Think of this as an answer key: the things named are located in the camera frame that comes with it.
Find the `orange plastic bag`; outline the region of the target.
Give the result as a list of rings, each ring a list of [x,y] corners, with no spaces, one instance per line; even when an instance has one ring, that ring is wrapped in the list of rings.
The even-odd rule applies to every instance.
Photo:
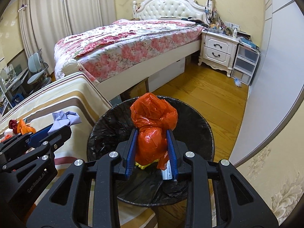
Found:
[[[17,123],[17,133],[21,133],[22,135],[24,135],[29,132],[36,133],[36,130],[30,125],[27,125],[24,120],[19,120],[19,122]]]

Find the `dark red satin cloth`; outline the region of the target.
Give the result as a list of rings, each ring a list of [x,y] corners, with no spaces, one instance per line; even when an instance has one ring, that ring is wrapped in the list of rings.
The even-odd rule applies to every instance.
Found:
[[[10,120],[9,128],[13,130],[14,134],[17,134],[17,120]]]

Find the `orange-red foam net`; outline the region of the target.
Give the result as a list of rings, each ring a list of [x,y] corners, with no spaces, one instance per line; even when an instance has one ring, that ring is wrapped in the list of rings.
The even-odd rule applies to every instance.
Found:
[[[6,135],[0,140],[0,143],[4,142],[4,141],[6,141],[6,140],[8,140],[8,139],[10,139],[10,138],[12,138],[12,137],[13,137],[13,135],[11,135],[11,134],[6,134]]]

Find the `white tube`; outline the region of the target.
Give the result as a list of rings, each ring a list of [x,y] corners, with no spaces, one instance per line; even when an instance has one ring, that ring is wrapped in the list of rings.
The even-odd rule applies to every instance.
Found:
[[[166,163],[166,169],[161,171],[163,180],[171,180],[173,178],[170,161]]]

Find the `red plastic bag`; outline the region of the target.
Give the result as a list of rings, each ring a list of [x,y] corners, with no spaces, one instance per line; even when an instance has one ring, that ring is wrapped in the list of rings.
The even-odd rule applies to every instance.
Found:
[[[132,122],[139,130],[135,161],[147,165],[158,159],[157,168],[165,170],[169,160],[166,132],[176,128],[177,110],[153,93],[139,97],[130,110]]]

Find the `yellow foam net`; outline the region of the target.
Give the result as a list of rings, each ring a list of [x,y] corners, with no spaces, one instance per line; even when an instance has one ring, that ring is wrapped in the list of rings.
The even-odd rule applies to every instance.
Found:
[[[149,164],[147,164],[147,165],[140,165],[138,162],[135,162],[135,165],[136,165],[137,167],[139,167],[140,169],[144,170],[146,167],[150,166],[150,165],[153,164],[153,163],[157,163],[157,162],[159,162],[158,159],[157,159],[157,160],[154,160],[152,163],[149,163]]]

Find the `black lined trash bin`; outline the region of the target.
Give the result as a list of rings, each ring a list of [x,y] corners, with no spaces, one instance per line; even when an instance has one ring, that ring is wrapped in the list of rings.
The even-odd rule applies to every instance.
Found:
[[[177,111],[177,124],[173,130],[174,138],[184,142],[189,151],[199,154],[205,160],[214,159],[214,137],[206,119],[193,107],[171,97],[163,97]],[[126,100],[109,109],[94,125],[87,143],[89,161],[100,159],[114,151],[118,144],[128,141],[136,126],[131,118],[130,107],[135,98]],[[186,181],[164,180],[156,160],[167,152],[165,130],[152,129],[138,137],[143,144],[139,150],[140,159],[149,162],[144,169],[136,166],[128,181],[118,181],[117,197],[128,204],[153,207],[173,205],[187,198]]]

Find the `striped bed sheet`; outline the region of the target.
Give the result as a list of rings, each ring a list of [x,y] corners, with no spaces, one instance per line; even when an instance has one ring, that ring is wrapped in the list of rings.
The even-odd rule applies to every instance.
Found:
[[[53,124],[18,134],[1,149],[1,227],[119,227],[115,179],[127,179],[135,162],[138,132],[100,160],[76,159],[56,178],[55,151],[80,118],[59,112]]]

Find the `study desk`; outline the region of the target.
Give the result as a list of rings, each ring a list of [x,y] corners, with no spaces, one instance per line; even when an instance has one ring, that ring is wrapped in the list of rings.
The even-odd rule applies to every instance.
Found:
[[[13,108],[13,95],[12,92],[21,89],[22,94],[26,94],[22,84],[29,73],[28,68],[26,67],[19,74],[15,72],[15,69],[12,64],[1,70],[1,96],[4,96],[4,99],[8,102],[8,105]]]

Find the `grey-green desk chair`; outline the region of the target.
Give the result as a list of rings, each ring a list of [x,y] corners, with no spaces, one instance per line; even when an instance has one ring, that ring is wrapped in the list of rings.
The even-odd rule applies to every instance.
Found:
[[[48,77],[48,64],[42,58],[42,49],[32,54],[28,58],[28,70],[31,72],[31,77],[28,79],[28,85],[37,84],[29,94],[44,88],[51,83],[51,77]]]

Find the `floral bedspread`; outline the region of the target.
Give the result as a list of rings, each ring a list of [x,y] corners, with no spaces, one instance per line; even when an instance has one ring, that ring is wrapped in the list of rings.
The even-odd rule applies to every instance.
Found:
[[[99,84],[134,65],[198,40],[204,27],[185,20],[121,19],[58,41],[54,48],[55,78],[74,59],[82,72]]]

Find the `beige curtains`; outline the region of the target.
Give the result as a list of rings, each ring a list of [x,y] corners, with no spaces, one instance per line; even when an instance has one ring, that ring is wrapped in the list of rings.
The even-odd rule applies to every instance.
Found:
[[[41,50],[50,73],[59,40],[116,20],[114,0],[20,0],[19,14],[26,56]]]

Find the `plastic drawer unit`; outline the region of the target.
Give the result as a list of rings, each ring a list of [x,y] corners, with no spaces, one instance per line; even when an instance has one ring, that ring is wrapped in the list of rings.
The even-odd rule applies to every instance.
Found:
[[[233,63],[231,77],[249,86],[254,76],[260,52],[250,45],[240,43]]]

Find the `white nightstand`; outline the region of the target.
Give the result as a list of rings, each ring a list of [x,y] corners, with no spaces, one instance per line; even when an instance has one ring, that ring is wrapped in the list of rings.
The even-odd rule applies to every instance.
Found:
[[[230,78],[238,45],[239,40],[232,36],[203,30],[198,66],[206,64],[214,70],[225,71]]]

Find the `white tufted headboard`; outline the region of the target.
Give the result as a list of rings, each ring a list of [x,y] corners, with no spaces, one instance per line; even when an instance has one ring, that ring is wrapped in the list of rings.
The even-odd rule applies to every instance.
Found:
[[[144,0],[133,1],[133,18],[137,20],[160,20],[194,18],[207,22],[213,11],[213,0],[200,5],[196,0]]]

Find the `white round bed post knob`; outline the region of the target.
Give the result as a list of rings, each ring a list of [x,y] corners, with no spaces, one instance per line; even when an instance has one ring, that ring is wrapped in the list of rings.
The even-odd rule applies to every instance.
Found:
[[[82,65],[78,61],[71,59],[63,64],[62,71],[65,76],[76,72],[82,72]]]

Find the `white bed frame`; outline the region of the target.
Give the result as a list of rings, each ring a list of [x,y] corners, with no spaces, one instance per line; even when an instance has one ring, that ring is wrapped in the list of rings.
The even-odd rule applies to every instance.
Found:
[[[107,80],[99,83],[96,88],[107,100],[111,100],[174,62],[199,51],[200,45],[201,40],[195,40],[181,47],[162,53],[108,78]]]

